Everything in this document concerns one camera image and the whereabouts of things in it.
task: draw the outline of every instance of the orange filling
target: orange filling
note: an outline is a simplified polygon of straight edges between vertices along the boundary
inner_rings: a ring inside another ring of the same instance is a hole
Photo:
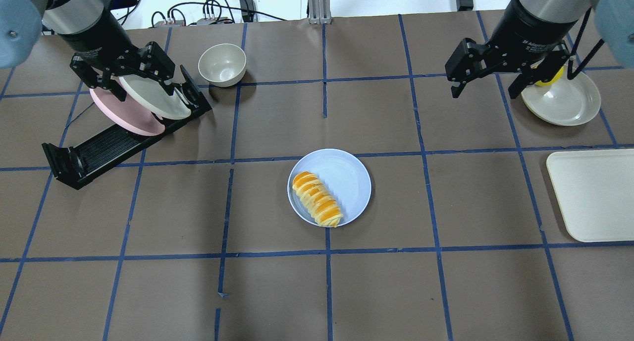
[[[299,173],[299,174],[297,174],[297,176],[295,176],[295,178],[293,179],[293,185],[296,185],[296,186],[297,186],[297,181],[298,181],[300,178],[303,178],[304,176],[307,176],[307,175],[309,175],[309,174],[310,174],[310,172],[308,172],[308,171],[304,171],[303,173]]]
[[[328,212],[328,213],[324,214],[324,215],[321,217],[321,220],[322,220],[322,221],[328,221],[328,219],[331,219],[331,218],[335,217],[336,215],[339,215],[339,213],[340,213],[340,212],[339,212],[339,208],[333,208],[333,209],[332,209],[332,211],[330,211],[330,212]]]
[[[293,185],[295,185],[296,187],[300,187],[301,185],[304,185],[304,183],[307,183],[313,180],[315,180],[314,176],[305,176],[305,177],[297,179],[297,181],[294,182]]]
[[[315,210],[315,215],[319,215],[321,212],[324,212],[325,210],[328,210],[328,208],[336,205],[337,201],[335,200],[326,201],[323,205],[317,207],[317,210]]]

